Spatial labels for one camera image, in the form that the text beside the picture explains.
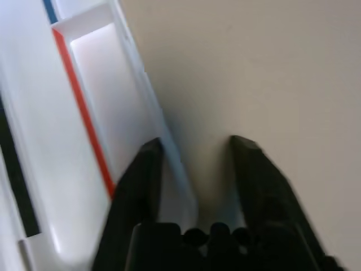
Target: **beige wall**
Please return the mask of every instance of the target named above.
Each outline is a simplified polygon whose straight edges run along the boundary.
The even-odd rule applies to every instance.
[[[121,0],[199,192],[230,134],[291,179],[326,248],[361,267],[361,2]]]

